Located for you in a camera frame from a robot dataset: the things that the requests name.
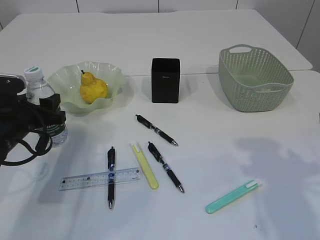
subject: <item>yellow pear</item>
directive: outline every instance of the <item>yellow pear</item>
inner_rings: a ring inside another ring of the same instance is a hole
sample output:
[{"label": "yellow pear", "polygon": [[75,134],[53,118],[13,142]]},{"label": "yellow pear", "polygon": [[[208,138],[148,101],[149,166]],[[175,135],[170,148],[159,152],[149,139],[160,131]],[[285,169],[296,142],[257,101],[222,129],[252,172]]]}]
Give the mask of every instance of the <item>yellow pear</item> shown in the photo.
[{"label": "yellow pear", "polygon": [[108,95],[108,85],[103,80],[95,78],[91,72],[81,72],[80,96],[84,101],[92,104],[96,99]]}]

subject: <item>black pen holder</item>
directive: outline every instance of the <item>black pen holder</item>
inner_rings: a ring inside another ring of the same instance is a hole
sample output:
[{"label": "black pen holder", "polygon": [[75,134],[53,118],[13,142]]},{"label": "black pen holder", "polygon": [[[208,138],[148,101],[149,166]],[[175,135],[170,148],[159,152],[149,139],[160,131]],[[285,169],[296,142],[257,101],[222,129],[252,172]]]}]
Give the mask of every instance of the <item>black pen holder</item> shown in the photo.
[{"label": "black pen holder", "polygon": [[176,104],[179,102],[180,60],[154,58],[151,68],[153,103]]}]

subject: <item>ballpoint pen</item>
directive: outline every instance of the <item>ballpoint pen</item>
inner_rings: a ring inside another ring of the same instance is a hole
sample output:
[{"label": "ballpoint pen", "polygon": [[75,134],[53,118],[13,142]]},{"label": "ballpoint pen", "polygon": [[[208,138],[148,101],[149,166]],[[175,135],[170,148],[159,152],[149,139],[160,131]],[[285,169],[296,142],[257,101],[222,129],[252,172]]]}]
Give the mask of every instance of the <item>ballpoint pen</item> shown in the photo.
[{"label": "ballpoint pen", "polygon": [[[114,147],[108,151],[108,169],[114,171],[116,167],[116,150]],[[112,209],[115,201],[115,174],[109,173],[108,175],[108,203],[109,208]]]},{"label": "ballpoint pen", "polygon": [[164,138],[165,140],[167,140],[169,143],[171,143],[174,146],[178,146],[178,143],[171,138],[170,136],[168,136],[167,134],[165,134],[162,130],[160,130],[159,128],[157,128],[155,125],[153,125],[151,122],[149,122],[147,119],[145,119],[143,116],[141,115],[137,115],[136,114],[136,119],[138,120],[139,123],[145,125],[148,129],[152,129],[155,131],[156,134],[160,135],[162,138]]},{"label": "ballpoint pen", "polygon": [[148,149],[150,151],[150,153],[152,153],[152,155],[154,156],[154,158],[162,164],[163,169],[166,171],[166,173],[168,174],[169,178],[172,180],[172,182],[174,183],[174,185],[180,189],[180,191],[184,194],[185,190],[182,187],[181,182],[178,180],[178,178],[176,177],[176,175],[174,174],[174,172],[171,170],[171,168],[169,167],[169,165],[167,163],[165,163],[164,158],[161,156],[160,152],[157,150],[156,146],[152,143],[149,142],[149,146]]}]

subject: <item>glass bowl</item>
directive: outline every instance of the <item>glass bowl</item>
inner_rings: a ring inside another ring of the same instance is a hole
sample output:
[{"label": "glass bowl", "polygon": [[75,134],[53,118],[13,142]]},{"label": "glass bowl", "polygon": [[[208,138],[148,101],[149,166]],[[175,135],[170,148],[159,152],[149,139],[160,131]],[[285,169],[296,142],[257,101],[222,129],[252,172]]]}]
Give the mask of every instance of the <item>glass bowl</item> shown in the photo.
[{"label": "glass bowl", "polygon": [[[82,99],[80,96],[81,70],[90,72],[107,83],[106,98],[97,98],[93,103],[86,103]],[[59,69],[47,79],[47,82],[57,94],[60,94],[61,104],[67,112],[80,114],[110,107],[118,94],[119,87],[125,84],[125,77],[120,68],[110,63],[84,61]]]}]

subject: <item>bottle label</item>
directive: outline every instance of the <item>bottle label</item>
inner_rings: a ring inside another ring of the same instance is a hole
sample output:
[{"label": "bottle label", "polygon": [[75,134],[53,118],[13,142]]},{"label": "bottle label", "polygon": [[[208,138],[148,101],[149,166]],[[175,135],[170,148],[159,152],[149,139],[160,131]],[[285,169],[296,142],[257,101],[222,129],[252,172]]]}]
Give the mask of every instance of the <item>bottle label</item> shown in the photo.
[{"label": "bottle label", "polygon": [[[46,126],[46,131],[50,135],[50,137],[55,137],[62,133],[66,128],[66,124],[55,124]],[[42,127],[37,128],[39,131],[43,131]]]}]

